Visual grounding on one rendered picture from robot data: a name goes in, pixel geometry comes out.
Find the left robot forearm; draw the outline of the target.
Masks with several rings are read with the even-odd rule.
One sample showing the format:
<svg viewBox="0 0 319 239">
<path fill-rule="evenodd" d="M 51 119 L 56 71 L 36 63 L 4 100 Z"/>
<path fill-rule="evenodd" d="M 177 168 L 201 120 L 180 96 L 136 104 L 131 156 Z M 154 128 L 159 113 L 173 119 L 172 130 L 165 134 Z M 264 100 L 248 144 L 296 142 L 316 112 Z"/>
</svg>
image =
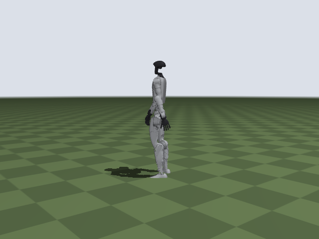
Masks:
<svg viewBox="0 0 319 239">
<path fill-rule="evenodd" d="M 159 110 L 161 117 L 165 118 L 165 113 L 164 113 L 164 109 L 163 109 L 163 102 L 162 102 L 161 98 L 159 96 L 156 96 L 155 101 L 157 102 L 157 107 L 158 107 L 158 110 Z"/>
</svg>

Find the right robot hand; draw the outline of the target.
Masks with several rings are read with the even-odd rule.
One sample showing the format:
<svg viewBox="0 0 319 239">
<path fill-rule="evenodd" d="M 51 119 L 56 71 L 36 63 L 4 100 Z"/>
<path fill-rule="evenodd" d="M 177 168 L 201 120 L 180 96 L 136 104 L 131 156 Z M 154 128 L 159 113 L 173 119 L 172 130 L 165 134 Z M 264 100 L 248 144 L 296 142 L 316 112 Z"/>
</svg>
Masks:
<svg viewBox="0 0 319 239">
<path fill-rule="evenodd" d="M 149 125 L 149 126 L 150 126 L 151 116 L 152 116 L 151 110 L 149 110 L 149 111 L 148 111 L 148 115 L 147 115 L 146 118 L 145 118 L 145 123 L 146 123 L 146 125 Z"/>
</svg>

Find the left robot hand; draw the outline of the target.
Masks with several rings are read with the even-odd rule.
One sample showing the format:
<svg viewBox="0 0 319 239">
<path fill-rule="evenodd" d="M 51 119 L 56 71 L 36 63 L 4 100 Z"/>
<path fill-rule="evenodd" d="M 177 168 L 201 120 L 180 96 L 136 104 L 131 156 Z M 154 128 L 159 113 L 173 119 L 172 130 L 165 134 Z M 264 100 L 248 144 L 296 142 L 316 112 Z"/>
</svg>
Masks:
<svg viewBox="0 0 319 239">
<path fill-rule="evenodd" d="M 169 125 L 169 122 L 168 122 L 168 120 L 166 119 L 166 117 L 165 118 L 162 118 L 161 117 L 161 115 L 160 115 L 160 118 L 161 118 L 161 126 L 160 126 L 160 128 L 162 128 L 162 125 L 163 125 L 163 130 L 165 131 L 165 129 L 167 130 L 167 129 L 169 129 L 170 128 L 170 125 Z M 167 126 L 167 127 L 166 127 Z M 168 128 L 168 126 L 169 126 L 169 128 Z"/>
</svg>

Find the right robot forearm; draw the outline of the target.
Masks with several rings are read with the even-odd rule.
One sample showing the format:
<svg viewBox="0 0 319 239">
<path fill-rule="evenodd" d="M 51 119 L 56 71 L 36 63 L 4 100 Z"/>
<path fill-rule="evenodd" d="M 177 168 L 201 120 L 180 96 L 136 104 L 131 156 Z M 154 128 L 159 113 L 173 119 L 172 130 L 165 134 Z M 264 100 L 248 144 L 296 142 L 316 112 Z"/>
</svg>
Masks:
<svg viewBox="0 0 319 239">
<path fill-rule="evenodd" d="M 154 110 L 156 109 L 155 105 L 157 105 L 157 103 L 152 103 L 151 107 L 149 110 L 151 110 L 151 114 L 154 113 Z"/>
</svg>

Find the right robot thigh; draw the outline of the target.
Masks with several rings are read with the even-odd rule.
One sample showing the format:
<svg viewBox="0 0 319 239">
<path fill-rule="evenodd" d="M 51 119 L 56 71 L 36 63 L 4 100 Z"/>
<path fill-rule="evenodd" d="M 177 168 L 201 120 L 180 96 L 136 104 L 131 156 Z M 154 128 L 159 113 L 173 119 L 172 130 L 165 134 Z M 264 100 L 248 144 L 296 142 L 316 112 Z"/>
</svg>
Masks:
<svg viewBox="0 0 319 239">
<path fill-rule="evenodd" d="M 163 148 L 167 148 L 167 142 L 164 140 L 163 125 L 162 125 L 162 128 L 160 128 L 161 124 L 160 125 L 156 125 L 156 126 L 158 126 L 158 129 L 159 129 L 158 142 L 163 145 Z"/>
</svg>

